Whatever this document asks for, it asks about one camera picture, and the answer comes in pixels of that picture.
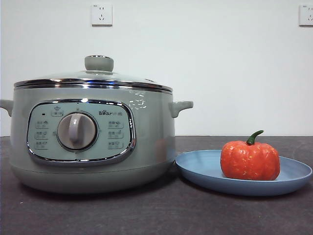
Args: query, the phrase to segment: control panel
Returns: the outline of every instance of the control panel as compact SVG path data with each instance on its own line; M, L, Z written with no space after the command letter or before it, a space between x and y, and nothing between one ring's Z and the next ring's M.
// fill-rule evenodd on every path
M125 158L135 144L131 110L121 102L54 100L38 104L28 122L29 151L53 161Z

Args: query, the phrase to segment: electrical outlet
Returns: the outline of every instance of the electrical outlet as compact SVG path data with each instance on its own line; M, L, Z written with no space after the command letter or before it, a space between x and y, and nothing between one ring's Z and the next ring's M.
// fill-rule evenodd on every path
M299 25L313 26L313 5L299 6Z
M92 25L112 25L112 4L94 4L91 6Z

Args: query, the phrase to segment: green stem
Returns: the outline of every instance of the green stem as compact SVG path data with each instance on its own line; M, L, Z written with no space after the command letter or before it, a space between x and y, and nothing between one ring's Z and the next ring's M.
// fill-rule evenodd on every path
M253 133L250 137L249 137L249 139L246 141L246 143L248 144L248 145L254 145L254 142L255 142L255 138L259 135L259 134L262 134L264 131L257 131L257 132L255 132L255 133Z

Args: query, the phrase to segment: plastic plate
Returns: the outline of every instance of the plastic plate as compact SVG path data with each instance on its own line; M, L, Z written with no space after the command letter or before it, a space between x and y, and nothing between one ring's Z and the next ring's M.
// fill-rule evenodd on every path
M204 188L244 196L275 196L296 191L312 176L312 169L299 161L280 158L280 174L273 181L230 179L223 175L221 150L182 153L176 164L183 177Z

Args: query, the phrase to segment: gray table surface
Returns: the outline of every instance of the gray table surface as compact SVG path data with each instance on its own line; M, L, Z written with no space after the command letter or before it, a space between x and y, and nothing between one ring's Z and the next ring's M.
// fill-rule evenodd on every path
M176 137L178 153L221 149L245 137ZM313 137L258 137L280 156L313 166ZM119 192L62 195L22 185L1 138L1 234L4 235L312 235L313 179L275 197L245 197L201 188L175 165L157 180Z

